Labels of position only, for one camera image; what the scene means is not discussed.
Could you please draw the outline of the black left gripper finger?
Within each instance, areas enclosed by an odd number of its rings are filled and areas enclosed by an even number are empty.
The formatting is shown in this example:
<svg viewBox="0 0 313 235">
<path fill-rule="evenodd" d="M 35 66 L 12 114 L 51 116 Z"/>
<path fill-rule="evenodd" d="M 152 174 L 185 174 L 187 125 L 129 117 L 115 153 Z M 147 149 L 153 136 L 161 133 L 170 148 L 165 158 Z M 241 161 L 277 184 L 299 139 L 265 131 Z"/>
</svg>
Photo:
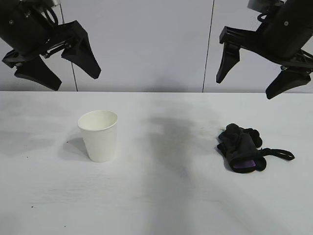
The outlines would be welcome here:
<svg viewBox="0 0 313 235">
<path fill-rule="evenodd" d="M 36 82 L 54 91 L 58 91 L 62 84 L 62 81 L 50 70 L 40 56 L 17 66 L 14 75 L 17 78 Z"/>
<path fill-rule="evenodd" d="M 101 73 L 101 68 L 94 57 L 88 37 L 72 41 L 64 49 L 61 57 L 80 67 L 93 79 L 97 79 Z"/>
</svg>

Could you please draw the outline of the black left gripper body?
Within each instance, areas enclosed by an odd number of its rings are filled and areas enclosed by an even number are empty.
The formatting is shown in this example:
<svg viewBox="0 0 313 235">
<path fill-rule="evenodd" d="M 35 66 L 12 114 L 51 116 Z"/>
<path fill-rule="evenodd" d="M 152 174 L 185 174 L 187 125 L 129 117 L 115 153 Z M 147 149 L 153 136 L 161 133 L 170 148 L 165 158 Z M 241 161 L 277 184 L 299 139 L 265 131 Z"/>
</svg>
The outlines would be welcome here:
<svg viewBox="0 0 313 235">
<path fill-rule="evenodd" d="M 10 68 L 38 56 L 63 52 L 72 41 L 88 37 L 77 21 L 59 24 L 52 8 L 42 0 L 2 0 L 0 37 L 12 47 L 3 58 Z"/>
</svg>

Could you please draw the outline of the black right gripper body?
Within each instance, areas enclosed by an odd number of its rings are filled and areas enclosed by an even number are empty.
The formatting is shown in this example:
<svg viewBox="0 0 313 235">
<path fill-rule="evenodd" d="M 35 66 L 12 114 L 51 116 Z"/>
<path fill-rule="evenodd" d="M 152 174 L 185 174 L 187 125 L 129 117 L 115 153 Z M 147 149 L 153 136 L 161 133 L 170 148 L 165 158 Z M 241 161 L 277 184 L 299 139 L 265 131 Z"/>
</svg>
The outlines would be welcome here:
<svg viewBox="0 0 313 235">
<path fill-rule="evenodd" d="M 313 71 L 313 56 L 302 49 L 313 36 L 311 0 L 265 0 L 260 2 L 257 30 L 226 26 L 220 44 L 233 43 L 285 67 Z"/>
</svg>

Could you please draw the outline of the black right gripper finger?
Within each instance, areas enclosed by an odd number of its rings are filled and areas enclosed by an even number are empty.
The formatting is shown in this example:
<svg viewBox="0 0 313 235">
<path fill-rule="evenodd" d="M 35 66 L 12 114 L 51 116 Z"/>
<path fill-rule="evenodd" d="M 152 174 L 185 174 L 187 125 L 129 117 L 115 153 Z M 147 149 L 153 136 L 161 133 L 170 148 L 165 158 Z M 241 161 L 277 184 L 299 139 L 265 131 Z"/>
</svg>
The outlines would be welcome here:
<svg viewBox="0 0 313 235">
<path fill-rule="evenodd" d="M 229 71 L 240 61 L 240 45 L 223 43 L 223 54 L 219 70 L 216 75 L 216 82 L 221 84 Z"/>
<path fill-rule="evenodd" d="M 272 99 L 290 89 L 307 85 L 310 81 L 310 74 L 306 70 L 283 70 L 267 87 L 267 99 Z"/>
</svg>

